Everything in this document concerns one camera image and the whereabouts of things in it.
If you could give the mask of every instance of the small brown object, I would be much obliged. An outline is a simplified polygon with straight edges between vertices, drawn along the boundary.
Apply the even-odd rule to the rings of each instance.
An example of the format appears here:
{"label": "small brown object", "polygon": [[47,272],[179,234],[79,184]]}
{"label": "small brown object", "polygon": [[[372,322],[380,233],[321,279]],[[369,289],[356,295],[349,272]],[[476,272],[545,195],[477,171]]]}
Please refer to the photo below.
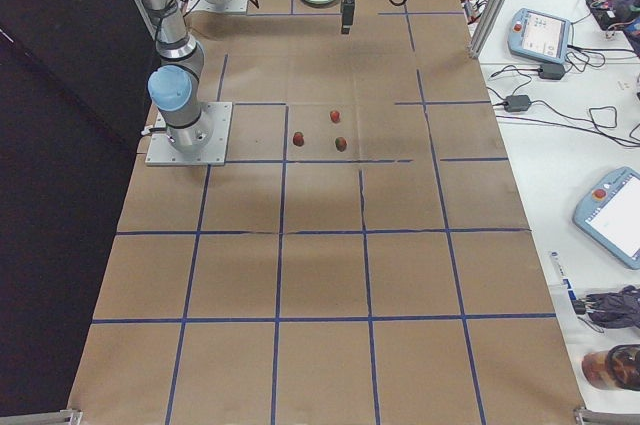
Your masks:
{"label": "small brown object", "polygon": [[336,138],[336,149],[338,149],[339,152],[344,152],[347,149],[347,141],[344,137]]}
{"label": "small brown object", "polygon": [[302,132],[296,132],[293,134],[293,144],[296,147],[304,145],[304,135],[302,135]]}

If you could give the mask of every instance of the metal mounting plate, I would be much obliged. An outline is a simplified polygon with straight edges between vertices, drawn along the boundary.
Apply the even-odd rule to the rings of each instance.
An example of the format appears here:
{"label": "metal mounting plate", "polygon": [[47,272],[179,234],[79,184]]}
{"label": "metal mounting plate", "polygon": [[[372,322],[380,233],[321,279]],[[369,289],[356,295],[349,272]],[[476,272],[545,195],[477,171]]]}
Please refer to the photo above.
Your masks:
{"label": "metal mounting plate", "polygon": [[[187,153],[175,148],[164,132],[151,135],[145,163],[150,166],[224,165],[227,156],[229,130],[231,129],[231,102],[204,102],[202,112],[211,115],[211,138],[200,149]],[[158,114],[155,127],[164,128],[162,115]]]}
{"label": "metal mounting plate", "polygon": [[187,10],[191,10],[192,7],[194,12],[211,12],[211,13],[224,13],[226,15],[245,15],[247,13],[248,0],[227,0],[223,4],[214,5],[212,3],[207,2],[206,0],[189,0],[189,4],[187,5]]}

